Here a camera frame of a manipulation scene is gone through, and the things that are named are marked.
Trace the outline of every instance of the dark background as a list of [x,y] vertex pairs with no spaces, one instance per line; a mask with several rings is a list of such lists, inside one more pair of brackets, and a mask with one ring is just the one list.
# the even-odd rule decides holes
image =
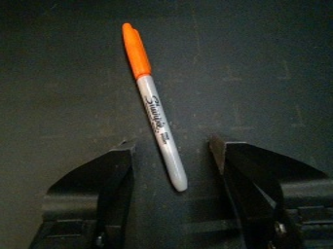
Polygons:
[[[2,1],[0,248],[26,248],[48,187],[136,139],[127,248],[238,248],[212,133],[333,175],[331,1]],[[177,194],[120,26],[137,28],[188,177]]]

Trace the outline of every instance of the marker barrel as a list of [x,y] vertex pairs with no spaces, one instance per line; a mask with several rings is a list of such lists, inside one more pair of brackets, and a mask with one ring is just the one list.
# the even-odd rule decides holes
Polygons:
[[177,150],[173,144],[161,101],[156,92],[152,77],[149,75],[144,75],[139,77],[136,83],[148,114],[151,127],[164,158],[169,180],[176,190],[181,192],[187,189],[187,178]]

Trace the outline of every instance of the dark surface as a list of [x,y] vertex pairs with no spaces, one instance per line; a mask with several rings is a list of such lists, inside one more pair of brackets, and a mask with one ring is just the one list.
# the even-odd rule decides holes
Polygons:
[[[229,213],[211,133],[333,175],[330,1],[147,2],[1,3],[3,249],[30,242],[49,186],[122,140],[137,139],[140,162],[128,248],[236,248],[236,231],[207,232],[207,221]],[[171,188],[131,76],[125,21],[149,56],[187,172],[184,194]]]

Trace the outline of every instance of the orange cap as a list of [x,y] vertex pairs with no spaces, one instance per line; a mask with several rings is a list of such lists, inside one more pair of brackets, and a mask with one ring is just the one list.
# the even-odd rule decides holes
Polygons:
[[121,36],[132,74],[137,80],[140,76],[151,74],[151,64],[144,51],[139,32],[131,27],[129,23],[124,23],[121,26]]

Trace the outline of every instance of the sharpie marker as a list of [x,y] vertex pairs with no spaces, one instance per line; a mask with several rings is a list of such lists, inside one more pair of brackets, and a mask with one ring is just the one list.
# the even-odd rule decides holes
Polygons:
[[159,143],[165,169],[175,189],[181,192],[187,189],[187,178],[180,157],[172,141],[171,131],[151,77],[151,65],[145,55],[139,32],[128,23],[121,26],[121,35],[131,70],[140,90],[141,101],[145,106],[151,127]]

